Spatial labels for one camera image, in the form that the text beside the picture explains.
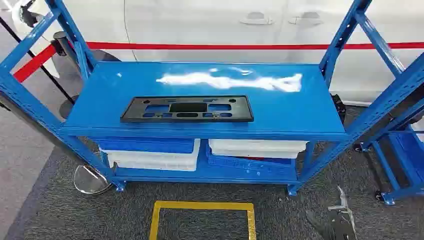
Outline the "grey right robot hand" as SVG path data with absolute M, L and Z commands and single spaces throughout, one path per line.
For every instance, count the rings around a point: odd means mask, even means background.
M 356 240 L 357 233 L 352 210 L 348 206 L 345 192 L 338 185 L 339 203 L 329 206 L 328 219 L 334 232 L 334 240 Z

